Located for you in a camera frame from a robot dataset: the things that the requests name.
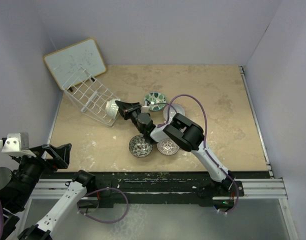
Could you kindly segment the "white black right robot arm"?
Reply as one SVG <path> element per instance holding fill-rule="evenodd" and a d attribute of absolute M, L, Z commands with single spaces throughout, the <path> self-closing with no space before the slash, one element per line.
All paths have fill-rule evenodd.
<path fill-rule="evenodd" d="M 153 123 L 149 113 L 141 112 L 141 104 L 127 103 L 117 100 L 118 112 L 124 120 L 131 120 L 144 140 L 151 144 L 158 144 L 170 138 L 179 148 L 191 152 L 206 168 L 211 180 L 215 184 L 216 192 L 221 196 L 233 191 L 239 193 L 234 176 L 225 167 L 206 143 L 206 131 L 186 116 L 176 113 L 164 126 Z"/>

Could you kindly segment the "grey hexagon red-rim bowl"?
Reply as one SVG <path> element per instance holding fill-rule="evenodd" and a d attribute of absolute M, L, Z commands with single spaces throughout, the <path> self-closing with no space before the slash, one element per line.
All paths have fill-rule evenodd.
<path fill-rule="evenodd" d="M 163 117 L 165 120 L 168 119 L 168 108 L 169 106 L 167 105 L 164 109 L 163 109 Z M 169 120 L 171 120 L 177 113 L 185 116 L 185 109 L 177 103 L 173 103 L 172 106 L 169 109 Z"/>

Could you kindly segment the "teal triangle pattern bowl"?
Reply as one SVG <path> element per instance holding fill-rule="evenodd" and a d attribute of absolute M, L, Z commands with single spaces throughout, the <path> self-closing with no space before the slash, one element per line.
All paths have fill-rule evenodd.
<path fill-rule="evenodd" d="M 111 119 L 115 119 L 117 117 L 119 107 L 117 106 L 116 101 L 119 100 L 119 98 L 114 98 L 106 103 L 105 112 Z"/>

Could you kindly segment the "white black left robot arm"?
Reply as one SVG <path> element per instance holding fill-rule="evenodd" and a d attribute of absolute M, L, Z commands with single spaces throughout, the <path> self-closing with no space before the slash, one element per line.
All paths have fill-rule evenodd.
<path fill-rule="evenodd" d="M 20 240 L 52 240 L 59 225 L 78 202 L 96 191 L 95 176 L 79 170 L 71 180 L 42 179 L 45 171 L 66 169 L 70 143 L 29 148 L 13 137 L 0 140 L 0 150 L 19 163 L 18 169 L 0 167 L 0 240 L 19 224 Z"/>

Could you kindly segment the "green leaf pattern bowl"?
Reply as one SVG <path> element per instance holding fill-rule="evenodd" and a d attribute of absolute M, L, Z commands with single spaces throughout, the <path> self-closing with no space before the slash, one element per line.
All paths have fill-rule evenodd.
<path fill-rule="evenodd" d="M 167 103 L 166 96 L 160 92 L 150 92 L 144 97 L 144 103 L 149 106 L 149 110 L 157 112 L 162 110 Z"/>

